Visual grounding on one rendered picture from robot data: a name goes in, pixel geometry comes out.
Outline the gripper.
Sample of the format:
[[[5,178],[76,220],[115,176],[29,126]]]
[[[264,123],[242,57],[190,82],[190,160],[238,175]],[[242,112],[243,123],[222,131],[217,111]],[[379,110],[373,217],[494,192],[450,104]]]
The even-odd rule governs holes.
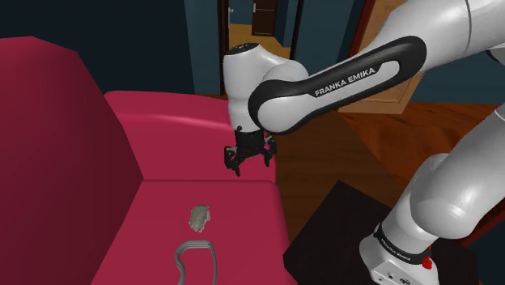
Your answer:
[[[264,130],[253,132],[235,131],[236,147],[224,147],[224,163],[239,177],[240,165],[246,157],[258,154],[264,156],[265,166],[270,166],[270,161],[277,153],[277,143],[271,135],[265,135]]]

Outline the grey-green frog figure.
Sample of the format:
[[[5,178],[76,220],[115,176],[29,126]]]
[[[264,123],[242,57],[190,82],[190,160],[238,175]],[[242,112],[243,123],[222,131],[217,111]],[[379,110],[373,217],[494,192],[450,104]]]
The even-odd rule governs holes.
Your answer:
[[[189,226],[195,232],[202,232],[205,224],[210,221],[210,208],[211,206],[200,204],[191,210]]]

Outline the dark brown door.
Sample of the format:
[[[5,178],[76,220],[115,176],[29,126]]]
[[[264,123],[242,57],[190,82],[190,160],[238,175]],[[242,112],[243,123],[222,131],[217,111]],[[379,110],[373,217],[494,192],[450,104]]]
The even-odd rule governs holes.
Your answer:
[[[273,36],[277,0],[253,0],[252,4],[252,35]]]

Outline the light wooden door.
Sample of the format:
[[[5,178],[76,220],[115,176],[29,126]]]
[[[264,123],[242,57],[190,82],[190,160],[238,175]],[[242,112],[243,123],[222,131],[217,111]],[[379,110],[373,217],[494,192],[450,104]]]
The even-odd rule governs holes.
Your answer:
[[[375,39],[389,14],[404,2],[405,0],[363,0],[347,57],[352,57],[366,48]],[[339,112],[401,114],[421,78],[422,74],[418,74],[375,96],[344,106]]]

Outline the red sofa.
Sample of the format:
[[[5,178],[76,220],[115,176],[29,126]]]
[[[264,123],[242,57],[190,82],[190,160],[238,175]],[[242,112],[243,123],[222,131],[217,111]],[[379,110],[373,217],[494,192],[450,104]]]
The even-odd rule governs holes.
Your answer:
[[[233,140],[224,100],[102,93],[76,52],[1,39],[0,285],[177,285],[187,240],[212,242],[217,285],[297,285],[275,168],[238,177]],[[180,259],[185,285],[212,285],[208,249]]]

